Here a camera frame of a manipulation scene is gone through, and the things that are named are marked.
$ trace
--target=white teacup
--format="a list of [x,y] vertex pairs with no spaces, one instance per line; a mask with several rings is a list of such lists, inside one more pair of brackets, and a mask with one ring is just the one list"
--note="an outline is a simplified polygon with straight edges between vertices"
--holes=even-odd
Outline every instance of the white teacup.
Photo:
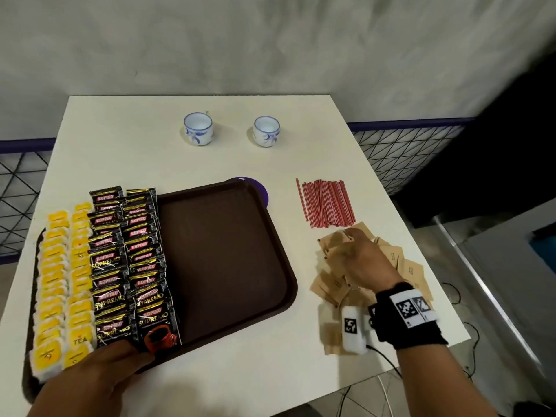
[[253,137],[258,145],[268,148],[274,146],[280,134],[280,123],[274,117],[262,116],[255,120]]
[[205,113],[191,113],[184,118],[185,133],[191,143],[207,145],[212,140],[212,118]]

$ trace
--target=white cable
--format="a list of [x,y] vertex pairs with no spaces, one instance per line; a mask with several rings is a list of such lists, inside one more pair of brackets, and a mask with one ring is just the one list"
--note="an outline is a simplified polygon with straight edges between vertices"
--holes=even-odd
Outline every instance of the white cable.
[[384,389],[384,384],[382,383],[382,379],[380,378],[380,376],[377,376],[377,378],[379,378],[380,386],[383,389],[384,397],[386,398],[386,404],[388,404],[388,409],[390,410],[390,417],[394,417],[394,414],[392,413],[392,407],[390,406],[390,400],[388,399],[388,394],[386,393],[386,389]]

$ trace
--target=purple coaster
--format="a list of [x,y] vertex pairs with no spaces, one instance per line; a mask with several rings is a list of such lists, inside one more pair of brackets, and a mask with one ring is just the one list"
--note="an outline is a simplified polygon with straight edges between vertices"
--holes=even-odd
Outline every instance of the purple coaster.
[[261,201],[262,204],[265,205],[265,208],[268,207],[268,192],[265,189],[265,186],[263,186],[261,183],[259,183],[258,181],[256,181],[254,178],[249,178],[249,177],[233,177],[230,180],[245,180],[245,181],[249,181],[251,184],[253,184],[253,186],[257,189],[257,191],[259,192],[259,196],[261,197]]

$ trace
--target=white tabletop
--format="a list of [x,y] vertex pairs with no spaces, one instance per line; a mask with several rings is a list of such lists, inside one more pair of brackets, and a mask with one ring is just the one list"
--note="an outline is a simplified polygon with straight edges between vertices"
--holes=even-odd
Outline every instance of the white tabletop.
[[[184,116],[208,111],[215,140],[191,146],[180,136]],[[256,117],[282,127],[272,148],[248,138]],[[129,415],[270,416],[377,375],[389,365],[376,353],[325,356],[319,338],[322,299],[309,291],[319,237],[310,229],[295,178],[344,180],[358,221],[425,267],[443,336],[469,336],[330,96],[71,97],[31,228],[0,322],[0,404],[24,415],[21,389],[35,240],[46,215],[87,200],[88,191],[120,184],[167,193],[244,175],[268,190],[268,212],[299,290],[280,315],[219,339],[145,373],[126,392]],[[390,345],[374,340],[397,364]]]

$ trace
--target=brown tray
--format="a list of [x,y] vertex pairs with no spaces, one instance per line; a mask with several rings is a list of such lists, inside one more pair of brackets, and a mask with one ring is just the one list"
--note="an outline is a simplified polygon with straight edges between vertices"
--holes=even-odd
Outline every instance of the brown tray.
[[[168,193],[158,196],[158,209],[182,345],[157,353],[144,370],[282,313],[293,304],[297,280],[251,183],[231,181]],[[32,299],[36,289],[35,275]],[[32,343],[30,316],[27,352]],[[40,391],[31,376],[28,354],[23,391],[29,402]]]

